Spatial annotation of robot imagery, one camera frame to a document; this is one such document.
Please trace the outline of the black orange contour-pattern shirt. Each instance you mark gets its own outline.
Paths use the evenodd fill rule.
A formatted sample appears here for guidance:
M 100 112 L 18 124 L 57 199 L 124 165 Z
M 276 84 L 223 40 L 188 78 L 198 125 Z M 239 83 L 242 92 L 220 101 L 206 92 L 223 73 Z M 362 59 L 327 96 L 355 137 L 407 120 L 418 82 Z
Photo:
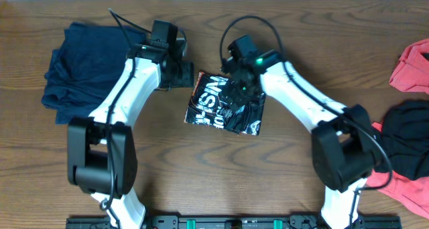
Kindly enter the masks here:
M 219 94 L 228 78 L 206 72 L 198 73 L 198 80 L 190 97 L 184 121 L 204 125 L 236 134 L 258 136 L 261 127 L 265 95 L 233 111 Z

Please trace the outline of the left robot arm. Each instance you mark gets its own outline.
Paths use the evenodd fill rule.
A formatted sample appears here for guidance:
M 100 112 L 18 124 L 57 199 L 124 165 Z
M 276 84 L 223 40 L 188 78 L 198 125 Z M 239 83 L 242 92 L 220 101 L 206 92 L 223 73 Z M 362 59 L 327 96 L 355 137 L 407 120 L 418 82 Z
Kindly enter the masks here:
M 72 217 L 67 228 L 151 228 L 133 188 L 137 176 L 134 124 L 154 90 L 191 87 L 194 65 L 184 61 L 183 31 L 154 21 L 149 38 L 132 44 L 123 72 L 106 99 L 67 128 L 68 180 L 94 198 L 105 217 Z

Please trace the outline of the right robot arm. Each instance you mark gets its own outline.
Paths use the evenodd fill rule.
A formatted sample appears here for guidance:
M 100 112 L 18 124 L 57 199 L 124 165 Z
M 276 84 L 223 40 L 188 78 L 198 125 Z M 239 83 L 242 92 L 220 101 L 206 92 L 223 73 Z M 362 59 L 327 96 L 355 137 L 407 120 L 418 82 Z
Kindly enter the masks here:
M 321 216 L 327 228 L 354 228 L 359 190 L 383 155 L 371 133 L 367 111 L 330 99 L 303 79 L 275 50 L 258 50 L 249 35 L 228 47 L 222 72 L 232 80 L 221 98 L 233 111 L 270 96 L 289 110 L 310 132 L 312 164 L 326 186 Z

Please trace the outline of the folded navy blue garment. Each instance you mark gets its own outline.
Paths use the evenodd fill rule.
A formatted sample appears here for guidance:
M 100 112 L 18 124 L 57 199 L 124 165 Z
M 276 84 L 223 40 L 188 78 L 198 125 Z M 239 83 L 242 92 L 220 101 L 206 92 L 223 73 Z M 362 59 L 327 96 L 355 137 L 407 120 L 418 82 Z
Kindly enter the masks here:
M 87 117 L 121 77 L 129 44 L 117 26 L 79 22 L 64 30 L 60 48 L 52 51 L 41 103 L 56 111 L 57 125 Z

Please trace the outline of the red garment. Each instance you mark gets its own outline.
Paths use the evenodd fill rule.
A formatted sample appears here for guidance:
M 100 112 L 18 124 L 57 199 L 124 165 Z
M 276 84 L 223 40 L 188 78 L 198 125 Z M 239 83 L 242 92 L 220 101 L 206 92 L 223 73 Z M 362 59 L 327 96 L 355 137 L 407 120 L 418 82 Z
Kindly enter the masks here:
M 400 56 L 389 79 L 389 84 L 401 92 L 428 94 L 428 40 L 409 45 Z M 381 133 L 381 124 L 373 128 Z M 409 211 L 428 218 L 428 177 L 410 180 L 393 170 L 392 181 L 379 192 L 397 200 Z

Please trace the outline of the black garment with logo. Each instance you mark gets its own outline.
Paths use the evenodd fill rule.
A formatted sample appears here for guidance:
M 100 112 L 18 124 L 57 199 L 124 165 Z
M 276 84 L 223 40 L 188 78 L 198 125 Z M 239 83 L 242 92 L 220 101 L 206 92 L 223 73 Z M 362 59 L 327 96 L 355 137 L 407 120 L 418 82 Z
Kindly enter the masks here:
M 381 144 L 393 170 L 412 181 L 428 177 L 428 101 L 391 107 L 381 124 Z

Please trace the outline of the black mounting rail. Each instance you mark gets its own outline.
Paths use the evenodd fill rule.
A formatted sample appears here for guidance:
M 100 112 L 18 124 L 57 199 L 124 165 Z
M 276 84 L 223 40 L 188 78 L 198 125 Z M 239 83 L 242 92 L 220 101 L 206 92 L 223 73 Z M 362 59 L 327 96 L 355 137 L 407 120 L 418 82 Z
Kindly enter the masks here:
M 154 216 L 143 228 L 152 229 L 316 229 L 326 228 L 317 216 L 291 215 L 264 218 L 203 218 Z M 402 229 L 397 216 L 359 216 L 352 229 Z

